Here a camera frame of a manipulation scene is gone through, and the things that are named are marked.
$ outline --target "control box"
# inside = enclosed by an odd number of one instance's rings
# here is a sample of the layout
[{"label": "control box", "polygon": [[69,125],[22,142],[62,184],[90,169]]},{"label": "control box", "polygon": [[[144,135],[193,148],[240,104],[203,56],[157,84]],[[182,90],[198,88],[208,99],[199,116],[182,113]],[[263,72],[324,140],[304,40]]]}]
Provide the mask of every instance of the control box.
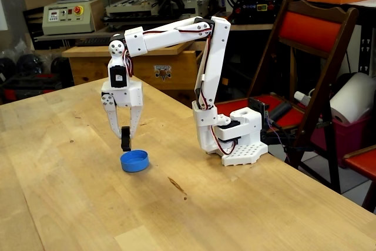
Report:
[{"label": "control box", "polygon": [[104,27],[102,0],[57,2],[44,8],[43,33],[45,35],[80,34]]}]

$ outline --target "wooden folding chair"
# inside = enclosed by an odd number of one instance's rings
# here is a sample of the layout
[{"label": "wooden folding chair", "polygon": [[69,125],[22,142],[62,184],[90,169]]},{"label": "wooden folding chair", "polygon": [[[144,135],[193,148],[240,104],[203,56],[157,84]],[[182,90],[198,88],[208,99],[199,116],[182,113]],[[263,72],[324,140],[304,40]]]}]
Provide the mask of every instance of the wooden folding chair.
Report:
[{"label": "wooden folding chair", "polygon": [[[290,116],[292,122],[288,124],[288,122],[281,121],[280,123],[279,121],[278,124],[283,128],[297,128],[296,138],[288,151],[289,161],[286,162],[294,168],[301,166],[336,192],[340,192],[340,183],[329,96],[331,84],[335,82],[340,70],[357,16],[358,11],[354,8],[344,12],[340,8],[318,8],[306,1],[284,0],[248,92],[248,97],[261,95],[266,84],[270,83],[269,69],[272,60],[274,60],[273,58],[275,58],[276,47],[279,42],[291,48],[326,59],[308,107],[305,110],[294,107],[286,114],[286,116]],[[296,66],[291,64],[290,68],[290,77],[292,79],[290,81],[290,100],[292,101],[295,92],[295,82],[293,80],[296,79],[294,76]],[[278,101],[281,101],[281,99],[271,96],[259,96],[258,99],[270,104],[272,108],[279,103]],[[242,105],[244,101],[235,102],[235,104],[233,105],[234,108],[245,106]],[[321,114],[324,125],[327,125],[324,128],[325,141],[327,143],[326,154],[320,148],[314,149],[319,151],[324,157],[327,157],[331,182],[328,182],[301,161],[304,154],[302,149],[312,146],[310,138]]]},{"label": "wooden folding chair", "polygon": [[351,169],[372,181],[362,207],[373,213],[376,209],[376,145],[346,154],[344,161]]}]

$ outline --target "milling machine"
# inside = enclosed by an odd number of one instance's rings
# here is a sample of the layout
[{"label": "milling machine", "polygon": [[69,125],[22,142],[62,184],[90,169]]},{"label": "milling machine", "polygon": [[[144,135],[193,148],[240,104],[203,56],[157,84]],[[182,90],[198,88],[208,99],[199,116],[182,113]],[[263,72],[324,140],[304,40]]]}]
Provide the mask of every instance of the milling machine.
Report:
[{"label": "milling machine", "polygon": [[193,16],[206,16],[209,0],[122,0],[106,8],[109,25],[163,24]]}]

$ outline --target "cable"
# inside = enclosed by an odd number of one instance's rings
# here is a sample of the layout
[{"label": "cable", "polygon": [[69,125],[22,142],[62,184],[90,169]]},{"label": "cable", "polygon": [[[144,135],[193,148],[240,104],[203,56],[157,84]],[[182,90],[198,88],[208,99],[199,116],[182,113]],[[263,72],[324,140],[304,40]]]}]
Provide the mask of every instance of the cable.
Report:
[{"label": "cable", "polygon": [[[207,40],[206,40],[206,43],[207,43],[207,52],[206,52],[206,57],[205,57],[205,61],[204,61],[204,68],[203,68],[203,75],[204,75],[205,72],[206,72],[207,60],[209,58],[210,44],[211,44],[211,40],[212,40],[211,31],[213,30],[213,28],[210,27],[210,28],[207,28],[207,29],[202,29],[202,30],[197,30],[197,31],[189,31],[189,30],[177,29],[177,28],[176,28],[176,30],[178,30],[181,33],[187,33],[187,34],[200,34],[200,33],[203,33],[203,32],[208,32],[208,36],[207,36]],[[146,35],[146,34],[162,34],[164,32],[167,32],[167,31],[152,30],[152,31],[145,31],[143,34],[144,35]],[[203,93],[203,85],[204,85],[204,81],[201,81],[200,93],[199,93],[198,96],[201,95],[201,97],[202,97],[202,100],[204,102],[204,110],[208,110],[209,109],[209,105],[207,104],[206,98],[205,98],[204,93]]]},{"label": "cable", "polygon": [[314,90],[315,90],[315,89],[312,89],[312,90],[309,91],[309,93],[308,93],[308,96],[309,96],[309,97],[312,97],[311,94],[312,94],[312,92],[314,92]]},{"label": "cable", "polygon": [[351,68],[350,68],[350,61],[348,60],[348,53],[346,49],[346,57],[347,57],[347,65],[348,65],[348,72],[351,73]]},{"label": "cable", "polygon": [[[284,150],[284,145],[283,145],[283,143],[282,143],[282,141],[281,141],[281,139],[280,139],[280,136],[278,135],[278,133],[273,129],[273,127],[270,125],[270,122],[269,122],[269,119],[267,119],[267,122],[268,122],[268,126],[269,126],[269,128],[277,135],[277,137],[278,137],[278,140],[280,141],[280,144],[281,144],[281,146],[283,147],[283,150]],[[290,163],[290,158],[288,157],[288,154],[286,153],[286,158],[287,158],[287,161]]]},{"label": "cable", "polygon": [[[206,57],[205,57],[205,61],[204,61],[204,69],[203,69],[203,75],[205,75],[205,72],[206,72],[206,65],[207,65],[207,60],[209,58],[209,52],[210,52],[210,44],[212,42],[212,37],[209,35],[207,37],[207,40],[206,40],[206,44],[207,44],[207,52],[206,52]],[[201,97],[202,97],[202,101],[204,102],[204,105],[205,105],[205,109],[204,110],[208,110],[209,109],[209,106],[206,102],[206,98],[204,96],[204,90],[203,90],[203,87],[204,87],[204,81],[201,81],[201,85],[200,85],[200,94],[201,94]]]},{"label": "cable", "polygon": [[211,129],[211,134],[213,135],[213,137],[214,137],[214,141],[216,142],[216,144],[217,144],[219,150],[220,150],[223,154],[225,154],[225,155],[229,155],[229,154],[233,153],[233,151],[234,151],[234,149],[235,149],[235,145],[236,145],[235,141],[233,141],[233,146],[232,146],[232,148],[231,148],[231,151],[227,153],[226,151],[224,151],[224,149],[223,149],[223,148],[221,147],[221,145],[219,144],[219,141],[218,141],[216,135],[214,134],[213,126],[211,126],[210,129]]},{"label": "cable", "polygon": [[124,50],[123,64],[124,64],[125,69],[127,70],[128,76],[131,78],[133,76],[133,61],[132,61],[132,58],[129,56],[128,49]]}]

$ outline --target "robotic arm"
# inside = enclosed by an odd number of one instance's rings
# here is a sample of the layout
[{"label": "robotic arm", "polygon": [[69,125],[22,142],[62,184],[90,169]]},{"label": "robotic arm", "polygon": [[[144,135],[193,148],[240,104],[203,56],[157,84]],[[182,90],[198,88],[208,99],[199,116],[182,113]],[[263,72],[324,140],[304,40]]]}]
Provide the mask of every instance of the robotic arm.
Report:
[{"label": "robotic arm", "polygon": [[[102,86],[102,103],[124,151],[130,151],[130,140],[143,107],[142,83],[130,79],[132,57],[207,38],[194,90],[196,100],[192,102],[200,146],[207,153],[222,156],[225,166],[254,163],[267,153],[267,145],[260,142],[260,113],[243,108],[226,117],[218,115],[214,105],[229,32],[230,23],[213,16],[211,20],[194,17],[148,31],[139,27],[126,31],[124,36],[114,36],[109,46],[112,58],[108,64],[109,79]],[[130,127],[119,127],[116,106],[130,107]]]}]

